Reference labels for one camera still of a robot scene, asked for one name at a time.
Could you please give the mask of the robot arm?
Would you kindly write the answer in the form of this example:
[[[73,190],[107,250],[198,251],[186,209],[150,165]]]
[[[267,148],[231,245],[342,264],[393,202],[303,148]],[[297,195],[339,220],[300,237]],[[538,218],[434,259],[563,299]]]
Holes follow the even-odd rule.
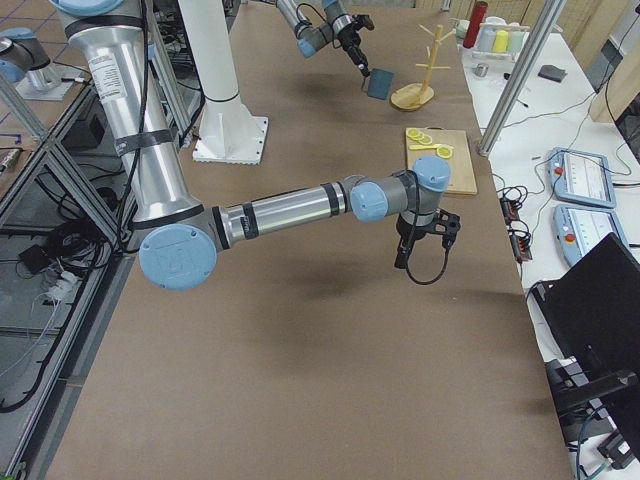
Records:
[[[141,232],[138,258],[146,278],[161,288],[186,290],[214,271],[218,253],[241,240],[341,214],[361,222],[398,214],[400,235],[394,266],[418,285],[437,282],[460,229],[459,216],[440,206],[451,176],[445,159],[426,155],[412,167],[383,179],[352,175],[342,181],[298,189],[239,205],[205,208],[187,188],[156,87],[149,73],[149,1],[50,1],[69,44],[90,68],[115,150],[128,175],[124,200],[133,192],[131,222]],[[222,3],[179,1],[188,45],[205,99],[195,160],[257,165],[269,120],[251,115],[240,97],[228,24]],[[305,58],[338,40],[366,77],[368,62],[358,30],[372,30],[366,15],[349,15],[341,1],[322,1],[319,27],[296,16],[295,1],[275,1]],[[416,241],[442,237],[443,266],[432,280],[419,281],[409,269]]]
[[[291,27],[297,46],[305,58],[310,58],[327,45],[341,48],[364,78],[370,76],[369,63],[362,51],[360,30],[372,31],[375,26],[367,14],[351,15],[341,1],[322,1],[323,14],[314,25],[304,14],[306,4],[296,1],[275,1],[276,8]]]

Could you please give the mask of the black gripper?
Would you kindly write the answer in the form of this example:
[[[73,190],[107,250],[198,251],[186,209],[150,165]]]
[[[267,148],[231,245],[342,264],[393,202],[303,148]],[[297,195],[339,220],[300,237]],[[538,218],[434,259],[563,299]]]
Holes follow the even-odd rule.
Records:
[[[413,243],[423,239],[427,234],[436,234],[439,210],[416,215],[413,211],[405,211],[398,215],[396,231],[400,236],[394,267],[406,269],[410,259]]]
[[[374,23],[368,14],[345,14],[337,19],[337,38],[342,49],[351,56],[355,56],[355,64],[364,78],[370,76],[366,55],[362,52],[359,30],[374,29]]]

